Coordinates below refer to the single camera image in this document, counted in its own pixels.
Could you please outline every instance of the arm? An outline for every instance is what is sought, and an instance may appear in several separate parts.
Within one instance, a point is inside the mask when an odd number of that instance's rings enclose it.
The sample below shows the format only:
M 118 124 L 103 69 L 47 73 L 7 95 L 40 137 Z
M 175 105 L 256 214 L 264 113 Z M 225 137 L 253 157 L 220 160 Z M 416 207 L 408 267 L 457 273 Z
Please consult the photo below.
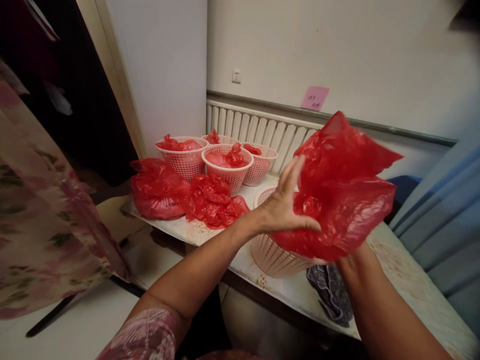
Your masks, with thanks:
M 146 309 L 167 309 L 180 326 L 180 345 L 190 322 L 227 270 L 238 250 L 255 235 L 310 228 L 316 220 L 293 212 L 293 192 L 305 157 L 295 157 L 280 176 L 277 190 L 258 208 L 248 212 L 161 276 L 138 300 L 127 320 Z
M 375 359 L 451 359 L 395 290 L 366 242 L 336 264 L 361 340 Z

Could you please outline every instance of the crumpled red bag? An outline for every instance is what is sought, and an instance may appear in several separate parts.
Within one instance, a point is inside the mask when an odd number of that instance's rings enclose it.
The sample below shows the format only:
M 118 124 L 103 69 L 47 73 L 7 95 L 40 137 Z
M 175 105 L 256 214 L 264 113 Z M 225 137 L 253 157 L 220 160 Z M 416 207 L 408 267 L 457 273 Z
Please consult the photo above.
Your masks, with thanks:
M 165 135 L 163 141 L 157 142 L 155 145 L 161 149 L 170 151 L 190 151 L 202 148 L 202 146 L 193 139 L 178 142 L 177 140 L 170 138 L 170 134 Z
M 243 148 L 245 150 L 248 150 L 250 154 L 260 155 L 260 156 L 262 155 L 262 151 L 258 147 L 252 146 L 250 144 L 243 144 Z
M 210 144 L 220 144 L 220 137 L 217 134 L 217 130 L 213 129 L 211 133 L 205 138 Z
M 306 159 L 293 211 L 315 218 L 322 231 L 272 236 L 285 250 L 336 261 L 358 248 L 392 210 L 396 187 L 376 175 L 403 156 L 351 127 L 340 111 L 295 151 L 301 154 Z
M 185 211 L 190 183 L 160 158 L 143 158 L 130 163 L 137 171 L 131 177 L 133 202 L 138 213 L 148 219 L 174 220 Z
M 195 175 L 183 208 L 187 220 L 198 219 L 210 229 L 225 229 L 250 211 L 245 199 L 230 197 L 230 184 L 215 174 Z
M 243 156 L 240 155 L 241 149 L 240 143 L 237 142 L 231 147 L 231 150 L 228 153 L 224 154 L 218 150 L 212 150 L 205 155 L 205 158 L 213 165 L 217 165 L 221 168 L 243 168 L 244 166 L 247 166 L 249 162 L 244 160 Z

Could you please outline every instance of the floral sleeve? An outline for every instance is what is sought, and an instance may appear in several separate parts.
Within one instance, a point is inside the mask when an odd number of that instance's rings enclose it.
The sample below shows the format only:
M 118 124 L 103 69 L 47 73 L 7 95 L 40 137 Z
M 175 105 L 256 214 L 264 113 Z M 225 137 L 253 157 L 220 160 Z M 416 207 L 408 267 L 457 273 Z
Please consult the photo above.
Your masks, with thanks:
M 165 309 L 147 309 L 128 320 L 97 360 L 175 358 L 175 317 Z

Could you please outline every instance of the gray trim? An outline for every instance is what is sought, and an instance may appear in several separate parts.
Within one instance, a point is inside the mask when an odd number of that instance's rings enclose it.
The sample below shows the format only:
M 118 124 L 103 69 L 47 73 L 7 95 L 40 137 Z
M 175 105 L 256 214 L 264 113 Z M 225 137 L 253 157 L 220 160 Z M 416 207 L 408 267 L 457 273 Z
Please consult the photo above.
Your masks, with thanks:
M 261 107 L 275 109 L 275 110 L 281 110 L 281 111 L 285 111 L 292 114 L 306 115 L 306 116 L 314 117 L 324 121 L 327 121 L 328 119 L 330 119 L 330 117 L 332 117 L 331 114 L 328 114 L 326 112 L 312 111 L 312 110 L 307 110 L 301 107 L 283 105 L 276 102 L 270 102 L 270 101 L 253 99 L 250 97 L 232 95 L 225 92 L 207 90 L 206 94 L 215 96 L 218 98 L 224 98 L 224 99 L 238 101 L 246 104 L 261 106 Z M 351 125 L 359 128 L 375 130 L 378 132 L 393 134 L 393 135 L 401 136 L 404 138 L 421 140 L 427 143 L 443 145 L 450 148 L 457 143 L 457 140 L 446 138 L 446 137 L 429 135 L 422 132 L 406 130 L 399 127 L 382 125 L 382 124 L 369 122 L 369 121 L 357 120 L 350 117 L 348 118 L 348 121 L 350 122 Z

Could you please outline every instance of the person's left hand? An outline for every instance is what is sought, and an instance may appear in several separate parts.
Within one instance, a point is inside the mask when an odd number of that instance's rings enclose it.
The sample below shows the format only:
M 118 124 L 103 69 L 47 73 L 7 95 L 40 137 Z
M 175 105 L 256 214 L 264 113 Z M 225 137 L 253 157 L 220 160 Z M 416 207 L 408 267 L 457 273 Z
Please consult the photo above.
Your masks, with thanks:
M 320 224 L 310 216 L 294 214 L 294 190 L 305 156 L 295 156 L 280 175 L 276 190 L 249 215 L 255 222 L 257 234 L 269 234 L 295 229 L 322 231 Z

